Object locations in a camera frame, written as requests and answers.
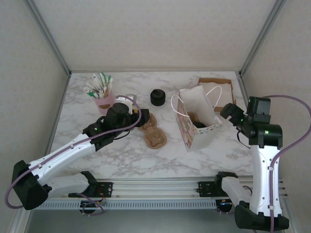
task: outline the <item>white marble surface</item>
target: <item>white marble surface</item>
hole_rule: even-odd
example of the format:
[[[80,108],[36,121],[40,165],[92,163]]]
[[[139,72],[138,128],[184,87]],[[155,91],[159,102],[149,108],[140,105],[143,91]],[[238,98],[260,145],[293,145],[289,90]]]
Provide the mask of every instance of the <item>white marble surface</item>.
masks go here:
[[[172,94],[179,89],[196,86],[201,77],[227,78],[233,82],[237,104],[245,109],[235,72],[131,72],[107,75],[114,79],[115,95],[136,94],[139,106],[148,108],[155,115],[158,127],[167,136],[167,144],[152,150],[144,142],[144,133],[135,129],[129,136],[79,159],[61,175],[83,170],[89,170],[96,178],[198,177],[214,176],[218,171],[252,175],[251,151],[237,141],[237,131],[230,122],[220,117],[223,125],[210,145],[199,151],[187,152],[170,105]],[[94,100],[83,91],[87,78],[91,76],[86,73],[72,75],[52,151],[75,138],[101,116]],[[166,103],[160,107],[150,103],[150,93],[156,88],[166,92]],[[243,135],[241,141],[247,143]]]

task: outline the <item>wall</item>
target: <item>wall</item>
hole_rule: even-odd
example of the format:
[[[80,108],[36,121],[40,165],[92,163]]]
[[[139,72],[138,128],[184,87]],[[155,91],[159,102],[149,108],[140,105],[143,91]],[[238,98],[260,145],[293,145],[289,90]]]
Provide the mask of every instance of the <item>wall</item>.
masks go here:
[[[3,202],[13,165],[42,157],[66,76],[20,0],[0,2],[0,232],[16,210]],[[19,201],[14,193],[10,202]]]
[[[289,0],[244,77],[248,95],[287,94],[311,105],[311,1]],[[273,99],[272,123],[280,124],[284,146],[301,137],[310,124],[307,110],[292,100]],[[311,232],[311,137],[280,160],[302,232]]]
[[[275,0],[34,2],[73,71],[231,71]]]

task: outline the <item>gift bag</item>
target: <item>gift bag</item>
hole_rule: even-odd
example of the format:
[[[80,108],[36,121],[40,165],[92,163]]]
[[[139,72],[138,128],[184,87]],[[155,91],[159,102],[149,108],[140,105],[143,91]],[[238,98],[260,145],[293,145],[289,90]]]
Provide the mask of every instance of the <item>gift bag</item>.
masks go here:
[[[179,95],[173,95],[171,98],[171,106],[177,113],[177,124],[187,151],[208,147],[209,142],[215,137],[222,125],[207,98],[208,94],[205,94],[202,86],[196,86],[191,89],[180,90]],[[172,100],[174,97],[178,98],[177,110],[173,107]],[[197,128],[193,124],[189,116],[190,112],[195,115],[195,121],[203,123],[202,128],[201,126]]]

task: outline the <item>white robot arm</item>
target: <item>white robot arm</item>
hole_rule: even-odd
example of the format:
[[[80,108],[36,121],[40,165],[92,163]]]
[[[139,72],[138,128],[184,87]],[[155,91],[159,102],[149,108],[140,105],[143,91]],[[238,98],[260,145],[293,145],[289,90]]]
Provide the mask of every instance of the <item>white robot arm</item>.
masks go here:
[[[38,207],[48,198],[63,194],[82,193],[92,196],[97,189],[97,181],[90,172],[83,171],[74,176],[55,178],[56,174],[76,160],[112,143],[122,132],[144,125],[149,118],[148,109],[138,107],[129,114],[126,104],[115,103],[108,109],[106,116],[90,124],[65,146],[29,164],[19,161],[14,165],[12,185],[5,195],[6,205],[19,208],[8,202],[11,188],[15,190],[26,210]]]
[[[235,221],[239,228],[269,231],[271,210],[273,210],[274,230],[289,227],[289,220],[282,216],[278,196],[278,162],[271,166],[273,158],[282,147],[282,129],[279,125],[270,124],[270,99],[250,97],[246,115],[235,104],[227,104],[220,115],[230,118],[238,134],[249,139],[253,150],[253,194],[240,184],[234,174],[219,173],[215,180],[221,184],[235,205]],[[273,182],[269,181],[269,173],[273,172]],[[273,193],[273,206],[270,205],[270,191]]]

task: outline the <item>pink cup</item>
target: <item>pink cup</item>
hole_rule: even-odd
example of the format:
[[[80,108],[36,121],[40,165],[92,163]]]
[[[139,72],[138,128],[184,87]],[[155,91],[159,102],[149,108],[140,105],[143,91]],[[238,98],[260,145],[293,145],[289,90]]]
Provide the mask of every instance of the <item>pink cup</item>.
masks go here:
[[[94,98],[94,101],[96,103],[99,112],[105,116],[107,114],[108,109],[112,107],[113,104],[116,102],[116,99],[114,98],[111,91],[106,98],[103,99]]]

